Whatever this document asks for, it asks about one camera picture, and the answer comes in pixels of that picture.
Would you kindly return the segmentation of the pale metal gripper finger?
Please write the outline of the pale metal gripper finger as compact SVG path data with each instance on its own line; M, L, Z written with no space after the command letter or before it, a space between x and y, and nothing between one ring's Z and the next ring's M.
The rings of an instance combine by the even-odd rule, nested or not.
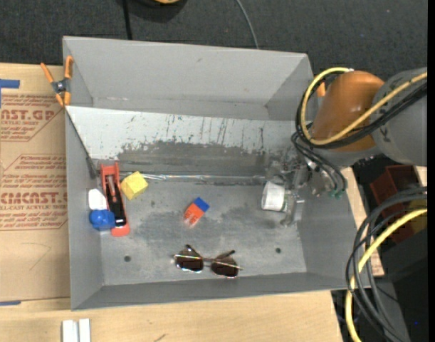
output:
M288 194L285 201L285 217L281 220L283 227L293 226L303 216L305 200L297 194Z
M268 168L268 181L277 185L290 185L293 175L294 165L291 162L272 162Z

